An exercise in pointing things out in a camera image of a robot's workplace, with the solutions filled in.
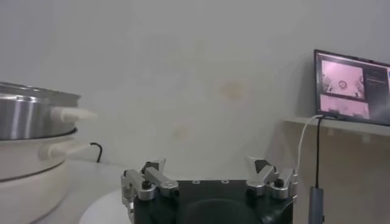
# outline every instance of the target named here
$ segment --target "metal gripper jaw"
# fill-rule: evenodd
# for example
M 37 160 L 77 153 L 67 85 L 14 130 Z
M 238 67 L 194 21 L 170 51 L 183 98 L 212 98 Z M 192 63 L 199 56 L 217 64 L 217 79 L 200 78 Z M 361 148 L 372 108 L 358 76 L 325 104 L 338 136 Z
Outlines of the metal gripper jaw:
M 286 199 L 297 195 L 297 175 L 294 169 L 278 172 L 265 159 L 246 157 L 250 179 L 246 181 L 247 193 L 260 197 L 270 191 L 275 199 Z

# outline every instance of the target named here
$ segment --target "white cable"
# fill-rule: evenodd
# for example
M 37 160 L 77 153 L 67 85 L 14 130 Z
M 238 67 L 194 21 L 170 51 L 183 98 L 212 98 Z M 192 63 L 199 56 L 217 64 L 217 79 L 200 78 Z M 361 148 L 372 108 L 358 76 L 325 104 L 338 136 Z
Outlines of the white cable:
M 315 115 L 315 116 L 309 118 L 309 119 L 307 120 L 305 126 L 303 126 L 302 133 L 300 134 L 299 145 L 298 145 L 298 163 L 297 163 L 297 168 L 296 168 L 296 174 L 298 174 L 298 171 L 299 171 L 299 165 L 300 165 L 300 152 L 301 152 L 303 137 L 305 136 L 306 128 L 307 128 L 307 126 L 310 124 L 310 122 L 311 122 L 313 119 L 319 118 L 319 117 L 322 117 L 322 116 L 323 116 L 323 115 Z

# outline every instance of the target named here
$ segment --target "pot lid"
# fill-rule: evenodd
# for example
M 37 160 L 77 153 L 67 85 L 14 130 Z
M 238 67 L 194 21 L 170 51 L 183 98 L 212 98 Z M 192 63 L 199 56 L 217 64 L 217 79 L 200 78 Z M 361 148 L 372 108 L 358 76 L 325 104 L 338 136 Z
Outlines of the pot lid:
M 0 94 L 14 95 L 18 97 L 36 97 L 39 99 L 71 99 L 78 100 L 80 95 L 64 93 L 50 89 L 25 86 L 20 84 L 0 82 Z

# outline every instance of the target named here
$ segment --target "stain on wall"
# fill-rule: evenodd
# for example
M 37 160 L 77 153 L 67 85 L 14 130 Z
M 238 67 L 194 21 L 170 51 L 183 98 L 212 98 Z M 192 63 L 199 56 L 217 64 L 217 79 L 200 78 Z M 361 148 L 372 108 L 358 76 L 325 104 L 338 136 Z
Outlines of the stain on wall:
M 175 141 L 182 141 L 188 137 L 190 128 L 187 126 L 179 126 L 172 132 L 172 139 Z
M 243 98 L 243 84 L 239 81 L 229 81 L 222 85 L 221 93 L 230 101 L 237 101 Z

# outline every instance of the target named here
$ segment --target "round white platform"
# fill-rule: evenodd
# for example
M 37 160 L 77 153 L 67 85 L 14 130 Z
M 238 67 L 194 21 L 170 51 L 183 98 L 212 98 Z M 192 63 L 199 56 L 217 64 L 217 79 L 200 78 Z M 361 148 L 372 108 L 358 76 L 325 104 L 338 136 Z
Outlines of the round white platform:
M 122 205 L 121 191 L 111 192 L 94 202 L 80 219 L 80 224 L 131 224 Z

